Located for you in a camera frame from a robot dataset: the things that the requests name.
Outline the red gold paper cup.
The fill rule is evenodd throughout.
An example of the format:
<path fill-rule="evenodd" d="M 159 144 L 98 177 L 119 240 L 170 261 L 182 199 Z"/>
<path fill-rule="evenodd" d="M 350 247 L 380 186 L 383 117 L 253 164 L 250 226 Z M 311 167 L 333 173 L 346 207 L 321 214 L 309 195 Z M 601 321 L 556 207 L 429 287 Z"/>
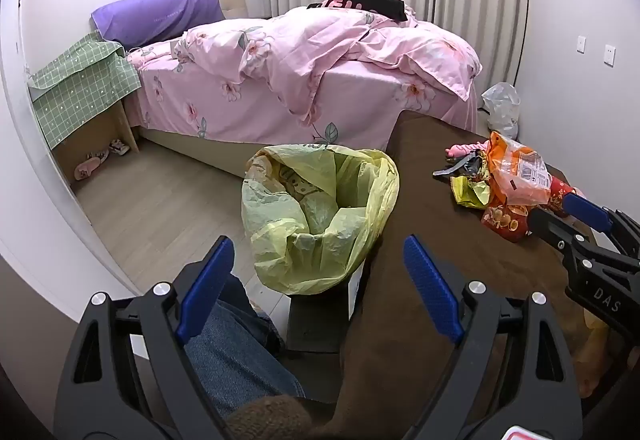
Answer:
<path fill-rule="evenodd" d="M 529 206 L 507 205 L 499 200 L 493 200 L 485 209 L 480 221 L 500 237 L 510 242 L 518 242 L 529 234 L 527 223 L 529 211 Z"/>

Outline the orange snack bag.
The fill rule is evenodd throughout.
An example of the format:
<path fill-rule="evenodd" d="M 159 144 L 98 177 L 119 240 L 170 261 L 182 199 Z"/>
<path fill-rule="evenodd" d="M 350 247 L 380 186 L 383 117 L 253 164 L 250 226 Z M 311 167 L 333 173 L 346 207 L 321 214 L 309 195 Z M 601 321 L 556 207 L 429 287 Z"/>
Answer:
<path fill-rule="evenodd" d="M 507 205 L 546 205 L 551 179 L 546 163 L 534 149 L 493 131 L 487 164 L 497 197 Z"/>

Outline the yellow foil wrapper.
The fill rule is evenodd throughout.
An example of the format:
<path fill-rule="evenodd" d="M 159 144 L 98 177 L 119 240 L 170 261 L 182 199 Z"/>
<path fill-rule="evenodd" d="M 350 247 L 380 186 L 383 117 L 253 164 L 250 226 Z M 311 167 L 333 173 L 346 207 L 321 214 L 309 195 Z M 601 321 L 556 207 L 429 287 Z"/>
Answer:
<path fill-rule="evenodd" d="M 474 181 L 458 176 L 449 179 L 449 185 L 457 205 L 473 209 L 486 209 L 491 201 L 491 187 L 485 180 Z"/>

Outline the black foil wrapper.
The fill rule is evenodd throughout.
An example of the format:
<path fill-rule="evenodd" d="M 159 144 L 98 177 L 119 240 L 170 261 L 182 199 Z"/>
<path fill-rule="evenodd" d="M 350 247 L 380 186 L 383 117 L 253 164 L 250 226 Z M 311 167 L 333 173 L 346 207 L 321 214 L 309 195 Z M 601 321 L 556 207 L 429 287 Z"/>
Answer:
<path fill-rule="evenodd" d="M 480 174 L 482 167 L 483 158 L 478 151 L 474 151 L 460 157 L 457 162 L 451 163 L 447 168 L 433 171 L 432 177 L 437 179 L 457 176 L 475 177 Z"/>

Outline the black trash bin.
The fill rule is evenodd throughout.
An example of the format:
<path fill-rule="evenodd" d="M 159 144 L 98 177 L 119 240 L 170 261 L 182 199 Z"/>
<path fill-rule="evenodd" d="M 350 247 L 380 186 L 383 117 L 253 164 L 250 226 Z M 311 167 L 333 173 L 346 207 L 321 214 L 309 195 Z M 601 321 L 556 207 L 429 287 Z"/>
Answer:
<path fill-rule="evenodd" d="M 294 352 L 337 354 L 368 281 L 361 265 L 348 279 L 316 295 L 290 297 L 285 344 Z"/>

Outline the yellow trash bag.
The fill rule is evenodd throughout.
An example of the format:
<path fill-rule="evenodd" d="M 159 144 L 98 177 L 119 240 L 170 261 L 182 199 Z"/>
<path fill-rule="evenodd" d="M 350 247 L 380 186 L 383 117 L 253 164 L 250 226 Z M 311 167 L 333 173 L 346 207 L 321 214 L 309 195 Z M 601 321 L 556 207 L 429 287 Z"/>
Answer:
<path fill-rule="evenodd" d="M 242 222 L 256 275 L 288 296 L 318 295 L 363 263 L 400 189 L 380 150 L 268 145 L 247 163 Z"/>

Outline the blue jeans leg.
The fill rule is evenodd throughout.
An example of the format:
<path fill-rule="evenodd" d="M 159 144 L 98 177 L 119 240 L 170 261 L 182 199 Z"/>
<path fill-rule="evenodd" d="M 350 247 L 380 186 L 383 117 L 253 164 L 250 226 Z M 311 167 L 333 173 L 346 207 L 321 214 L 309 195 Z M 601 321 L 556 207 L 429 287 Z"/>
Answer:
<path fill-rule="evenodd" d="M 281 363 L 284 342 L 245 287 L 229 275 L 201 334 L 186 344 L 201 385 L 221 416 L 265 397 L 303 397 L 298 379 Z"/>

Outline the pink pig toy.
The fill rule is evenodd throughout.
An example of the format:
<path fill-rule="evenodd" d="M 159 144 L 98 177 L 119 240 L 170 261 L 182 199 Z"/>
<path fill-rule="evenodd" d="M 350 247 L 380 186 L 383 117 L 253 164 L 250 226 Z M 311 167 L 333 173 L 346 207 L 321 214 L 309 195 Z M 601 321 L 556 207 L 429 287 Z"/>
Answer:
<path fill-rule="evenodd" d="M 475 143 L 458 143 L 446 149 L 448 159 L 462 159 L 469 154 L 481 152 L 486 153 L 489 148 L 489 141 L 477 141 Z"/>

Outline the white plastic bag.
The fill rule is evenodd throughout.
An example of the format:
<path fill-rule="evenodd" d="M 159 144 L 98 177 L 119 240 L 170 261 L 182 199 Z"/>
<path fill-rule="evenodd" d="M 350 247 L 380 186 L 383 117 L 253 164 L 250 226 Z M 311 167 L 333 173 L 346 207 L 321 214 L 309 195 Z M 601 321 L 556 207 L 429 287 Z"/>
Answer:
<path fill-rule="evenodd" d="M 521 98 L 515 87 L 500 82 L 482 93 L 483 109 L 487 112 L 487 127 L 504 137 L 518 138 Z"/>

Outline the green checked cloth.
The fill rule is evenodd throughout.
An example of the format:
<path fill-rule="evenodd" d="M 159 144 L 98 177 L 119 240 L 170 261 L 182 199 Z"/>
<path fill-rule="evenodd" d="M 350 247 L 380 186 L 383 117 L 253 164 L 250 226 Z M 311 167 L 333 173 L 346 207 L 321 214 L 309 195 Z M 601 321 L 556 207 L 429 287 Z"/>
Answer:
<path fill-rule="evenodd" d="M 141 86 L 122 44 L 105 41 L 96 31 L 29 75 L 27 84 L 51 149 Z"/>

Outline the black pink garment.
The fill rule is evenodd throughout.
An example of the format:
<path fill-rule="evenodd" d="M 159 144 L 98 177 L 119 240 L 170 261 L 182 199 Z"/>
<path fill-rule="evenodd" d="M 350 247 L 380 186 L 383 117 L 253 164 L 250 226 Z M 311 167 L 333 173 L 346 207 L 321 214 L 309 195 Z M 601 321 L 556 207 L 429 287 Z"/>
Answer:
<path fill-rule="evenodd" d="M 408 20 L 404 0 L 324 0 L 307 5 L 308 9 L 320 7 L 369 11 L 395 22 Z"/>

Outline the pink floral bed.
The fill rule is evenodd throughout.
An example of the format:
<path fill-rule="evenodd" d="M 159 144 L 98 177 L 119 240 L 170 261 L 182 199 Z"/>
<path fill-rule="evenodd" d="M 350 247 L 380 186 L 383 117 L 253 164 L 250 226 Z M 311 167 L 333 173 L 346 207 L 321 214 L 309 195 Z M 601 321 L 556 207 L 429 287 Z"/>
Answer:
<path fill-rule="evenodd" d="M 433 23 L 323 7 L 203 24 L 129 61 L 140 78 L 125 101 L 130 123 L 225 143 L 213 163 L 233 173 L 258 145 L 384 149 L 407 110 L 472 130 L 482 68 Z"/>

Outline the pink floral duvet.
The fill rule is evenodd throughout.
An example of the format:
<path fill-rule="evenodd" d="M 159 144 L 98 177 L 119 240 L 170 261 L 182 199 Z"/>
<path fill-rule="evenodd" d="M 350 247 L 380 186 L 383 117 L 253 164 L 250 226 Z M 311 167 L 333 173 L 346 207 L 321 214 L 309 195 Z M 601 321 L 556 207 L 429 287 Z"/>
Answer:
<path fill-rule="evenodd" d="M 266 20 L 230 19 L 187 30 L 171 47 L 181 63 L 220 78 L 229 93 L 247 78 L 265 82 L 288 112 L 310 125 L 323 76 L 338 61 L 406 75 L 394 93 L 402 108 L 425 111 L 435 93 L 468 100 L 483 70 L 472 46 L 434 23 L 395 22 L 373 12 L 296 7 Z"/>

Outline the beige headboard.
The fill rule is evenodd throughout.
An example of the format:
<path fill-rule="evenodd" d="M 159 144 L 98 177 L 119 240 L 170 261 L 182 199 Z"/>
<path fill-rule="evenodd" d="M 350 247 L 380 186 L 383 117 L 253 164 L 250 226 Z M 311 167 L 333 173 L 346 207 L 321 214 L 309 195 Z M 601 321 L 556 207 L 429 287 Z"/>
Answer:
<path fill-rule="evenodd" d="M 219 4 L 226 19 L 248 17 L 246 0 L 219 0 Z"/>

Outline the white wall switch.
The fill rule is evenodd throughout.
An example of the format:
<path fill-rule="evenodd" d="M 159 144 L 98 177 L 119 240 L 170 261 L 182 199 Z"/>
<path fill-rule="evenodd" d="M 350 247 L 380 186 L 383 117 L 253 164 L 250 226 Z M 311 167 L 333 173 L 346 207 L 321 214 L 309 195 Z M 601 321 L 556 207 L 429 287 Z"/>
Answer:
<path fill-rule="evenodd" d="M 578 36 L 577 37 L 576 50 L 580 54 L 583 54 L 586 51 L 586 37 L 585 36 Z"/>

